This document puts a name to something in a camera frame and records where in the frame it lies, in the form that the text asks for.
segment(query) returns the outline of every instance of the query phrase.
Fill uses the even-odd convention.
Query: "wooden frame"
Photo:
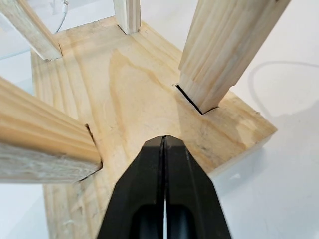
[[[218,107],[266,40],[290,0],[200,0],[178,85],[202,113]]]
[[[42,59],[55,60],[62,57],[54,36],[26,0],[0,0],[0,13],[20,32]]]
[[[76,182],[101,168],[84,124],[0,77],[0,182]]]
[[[81,177],[72,176],[72,180],[59,176],[48,182],[77,181],[99,170],[100,155],[103,160],[103,168],[83,181],[44,186],[51,238],[95,238],[115,183],[150,138],[173,135],[182,139],[208,173],[232,165],[263,145],[276,131],[260,114],[227,91],[237,82],[289,0],[227,3],[200,0],[183,54],[146,24],[141,26],[138,0],[114,1],[116,19],[103,19],[54,36],[63,55],[60,59],[43,60],[56,57],[52,57],[52,52],[44,57],[42,52],[45,50],[37,47],[37,41],[29,41],[35,49],[31,53],[35,92],[43,103],[26,96],[11,84],[0,84],[0,97],[9,99],[1,103],[4,104],[2,109],[12,109],[0,113],[0,119],[7,120],[4,125],[0,123],[0,129],[7,130],[11,123],[17,125],[1,133],[0,153],[3,144],[12,147],[7,152],[13,156],[14,149],[22,148],[33,154],[50,155],[53,157],[50,161],[59,160],[59,147],[62,146],[59,140],[56,140],[56,148],[51,148],[50,143],[41,146],[42,139],[54,141],[54,137],[40,134],[41,130],[49,129],[48,134],[55,132],[54,135],[59,137],[67,132],[72,150],[64,150],[62,154],[69,156],[67,161],[76,166],[85,161],[85,168],[89,170]],[[4,2],[8,4],[8,1],[0,0],[0,3]],[[15,0],[13,6],[22,2]],[[0,5],[4,15],[8,7],[12,5]],[[227,17],[229,22],[219,15],[220,9],[216,10],[216,7],[224,10],[222,15],[233,13]],[[24,31],[23,26],[18,28],[18,14],[14,15],[8,19],[18,30]],[[214,27],[207,27],[212,22]],[[30,36],[43,31],[40,28],[25,31],[26,38],[33,39]],[[51,42],[48,40],[51,37],[46,35],[42,43]],[[177,82],[183,92],[176,87]],[[6,93],[7,89],[13,98]],[[22,100],[13,104],[19,94],[27,99],[26,106]],[[207,113],[201,115],[189,99],[202,113]],[[219,108],[209,111],[217,105]],[[8,120],[10,112],[14,112],[10,116],[16,119],[13,122]],[[17,120],[25,114],[33,115],[27,124]],[[47,124],[48,116],[42,117],[47,114],[58,124],[55,120]],[[37,124],[32,125],[34,118],[41,122],[40,128]],[[90,126],[95,145],[85,123]],[[42,138],[28,144],[26,140],[17,141],[21,136],[26,139],[32,135],[31,130],[25,131],[26,125],[35,128]],[[78,141],[85,145],[84,152],[78,151]],[[53,168],[43,159],[38,161]],[[38,172],[34,164],[31,167]],[[13,168],[5,166],[4,169],[10,171]],[[14,182],[18,177],[19,172],[6,179]],[[23,176],[19,179],[29,181]],[[45,180],[37,177],[34,181]]]

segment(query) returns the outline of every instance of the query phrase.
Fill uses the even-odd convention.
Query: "gap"
[[[194,106],[194,108],[201,114],[204,115],[200,109],[197,107],[197,105],[190,99],[190,97],[188,97],[188,95],[185,93],[185,91],[183,91],[183,89],[177,84],[176,88],[179,89],[179,91],[185,96],[185,98],[188,100],[188,102],[191,103],[192,106]]]
[[[92,138],[92,140],[93,140],[93,143],[94,143],[94,145],[95,145],[95,147],[96,147],[96,150],[99,152],[99,155],[100,155],[100,157],[101,157],[101,153],[100,153],[100,151],[99,151],[98,146],[97,146],[96,143],[95,143],[95,140],[94,140],[94,137],[93,137],[93,134],[92,134],[92,132],[91,132],[91,130],[90,130],[89,125],[86,123],[84,126],[85,126],[86,129],[88,130],[88,133],[90,134],[90,136],[91,136],[91,138]],[[81,181],[87,179],[87,178],[90,177],[91,175],[93,175],[93,174],[99,172],[102,168],[103,168],[103,160],[102,160],[102,157],[101,157],[101,168],[100,168],[99,170],[97,170],[97,171],[91,173],[90,175],[86,176],[85,178],[79,180],[78,182],[81,182]]]

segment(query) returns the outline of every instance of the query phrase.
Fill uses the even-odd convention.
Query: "wooden stick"
[[[290,0],[200,0],[179,86],[202,113],[237,83]]]
[[[100,168],[84,124],[0,77],[0,182],[76,182]]]
[[[119,27],[130,35],[141,27],[140,0],[113,0],[115,17]]]
[[[42,59],[62,57],[59,44],[25,0],[0,0],[0,12]]]

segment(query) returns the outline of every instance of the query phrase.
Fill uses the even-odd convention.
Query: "pine wood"
[[[200,0],[179,86],[202,113],[237,83],[290,0]]]
[[[140,0],[113,0],[115,17],[125,34],[137,32],[141,27]]]
[[[72,185],[44,186],[52,239],[94,239],[114,184],[143,143],[158,135],[184,140],[211,172],[276,131],[233,93],[201,115],[175,84],[181,52],[150,27],[125,35],[107,18],[58,33],[63,59],[32,53],[35,92],[90,125],[103,169]]]
[[[101,168],[83,123],[0,77],[0,182],[76,182]]]
[[[0,0],[0,13],[42,59],[62,57],[59,44],[26,0]]]

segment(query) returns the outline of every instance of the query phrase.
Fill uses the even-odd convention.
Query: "white surface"
[[[103,4],[68,15],[63,27],[113,14],[112,1]],[[196,0],[141,4],[142,19],[182,49]],[[211,175],[234,239],[319,239],[318,25],[318,0],[292,0],[232,89],[278,128],[262,149]],[[0,62],[0,75],[30,91],[28,54]],[[47,238],[40,186],[0,185],[0,192],[0,238]]]

